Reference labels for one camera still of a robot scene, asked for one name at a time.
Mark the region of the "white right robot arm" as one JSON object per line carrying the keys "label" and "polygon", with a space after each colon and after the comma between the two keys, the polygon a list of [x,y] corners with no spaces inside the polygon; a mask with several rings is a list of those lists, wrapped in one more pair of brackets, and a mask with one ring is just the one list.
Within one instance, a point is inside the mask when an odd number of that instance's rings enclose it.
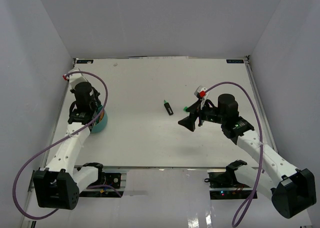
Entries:
{"label": "white right robot arm", "polygon": [[266,174],[260,176],[257,191],[271,200],[274,208],[286,219],[313,206],[317,202],[313,173],[287,162],[269,145],[259,140],[254,127],[239,115],[238,103],[231,94],[221,94],[214,106],[200,98],[186,110],[189,115],[178,124],[194,132],[196,121],[221,125],[223,134],[236,146],[262,163]]}

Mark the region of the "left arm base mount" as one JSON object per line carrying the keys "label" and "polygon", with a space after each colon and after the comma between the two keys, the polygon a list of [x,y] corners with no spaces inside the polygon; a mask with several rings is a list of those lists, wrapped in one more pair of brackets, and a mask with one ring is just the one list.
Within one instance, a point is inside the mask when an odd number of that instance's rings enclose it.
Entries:
{"label": "left arm base mount", "polygon": [[126,187],[125,173],[105,173],[104,174],[104,185],[108,185],[112,188],[99,186],[97,188],[91,188],[84,190],[80,197],[82,198],[121,198],[124,194]]}

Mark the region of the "black highlighter green cap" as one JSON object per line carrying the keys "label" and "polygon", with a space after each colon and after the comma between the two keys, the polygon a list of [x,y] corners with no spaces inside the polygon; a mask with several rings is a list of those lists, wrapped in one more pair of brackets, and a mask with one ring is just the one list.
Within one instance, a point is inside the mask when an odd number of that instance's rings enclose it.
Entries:
{"label": "black highlighter green cap", "polygon": [[173,112],[170,104],[169,104],[166,100],[164,100],[164,101],[163,101],[163,105],[164,105],[164,107],[165,107],[168,115],[169,115],[169,116],[172,116],[172,115],[174,114],[174,112]]}

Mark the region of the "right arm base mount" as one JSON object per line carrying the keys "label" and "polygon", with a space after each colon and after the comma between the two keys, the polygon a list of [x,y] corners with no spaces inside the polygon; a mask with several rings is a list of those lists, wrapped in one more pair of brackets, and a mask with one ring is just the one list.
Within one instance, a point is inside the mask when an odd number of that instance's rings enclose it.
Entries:
{"label": "right arm base mount", "polygon": [[250,186],[240,183],[236,179],[235,171],[247,163],[243,160],[236,160],[223,171],[208,172],[204,182],[209,184],[209,194],[211,200],[245,200],[252,189]]}

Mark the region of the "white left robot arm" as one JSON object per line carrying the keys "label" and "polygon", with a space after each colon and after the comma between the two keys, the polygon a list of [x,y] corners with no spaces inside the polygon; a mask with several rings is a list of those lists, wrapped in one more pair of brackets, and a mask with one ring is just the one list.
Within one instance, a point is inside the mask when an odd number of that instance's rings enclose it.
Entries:
{"label": "white left robot arm", "polygon": [[82,191],[89,186],[99,188],[106,181],[101,163],[89,162],[74,170],[85,140],[106,127],[108,116],[99,100],[99,92],[88,81],[79,81],[71,87],[75,101],[69,108],[66,139],[45,169],[36,171],[33,176],[41,208],[73,210]]}

